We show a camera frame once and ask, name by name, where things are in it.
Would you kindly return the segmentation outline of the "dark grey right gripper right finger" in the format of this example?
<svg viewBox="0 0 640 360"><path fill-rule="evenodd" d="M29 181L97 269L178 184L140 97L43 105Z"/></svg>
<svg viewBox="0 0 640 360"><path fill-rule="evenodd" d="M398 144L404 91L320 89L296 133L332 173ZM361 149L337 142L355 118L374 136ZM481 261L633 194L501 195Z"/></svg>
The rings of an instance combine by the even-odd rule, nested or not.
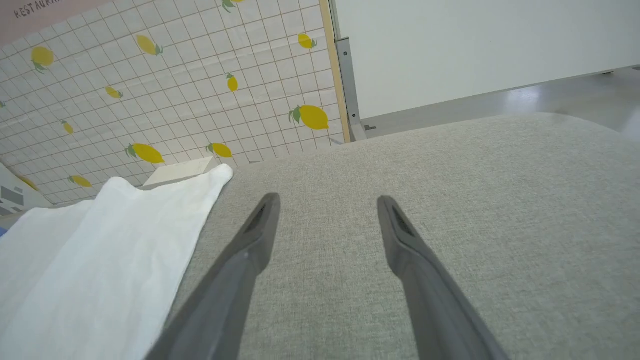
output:
<svg viewBox="0 0 640 360"><path fill-rule="evenodd" d="M387 264L402 283L421 360L506 360L508 355L400 205L380 196Z"/></svg>

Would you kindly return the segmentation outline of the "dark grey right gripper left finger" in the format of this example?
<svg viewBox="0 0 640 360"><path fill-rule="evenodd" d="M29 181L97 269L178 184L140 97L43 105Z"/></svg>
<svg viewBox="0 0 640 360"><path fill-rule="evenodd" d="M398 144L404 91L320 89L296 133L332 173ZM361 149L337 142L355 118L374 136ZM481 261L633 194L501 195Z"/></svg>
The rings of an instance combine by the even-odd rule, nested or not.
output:
<svg viewBox="0 0 640 360"><path fill-rule="evenodd" d="M148 360L235 360L258 276L272 257L281 198L268 193L147 353Z"/></svg>

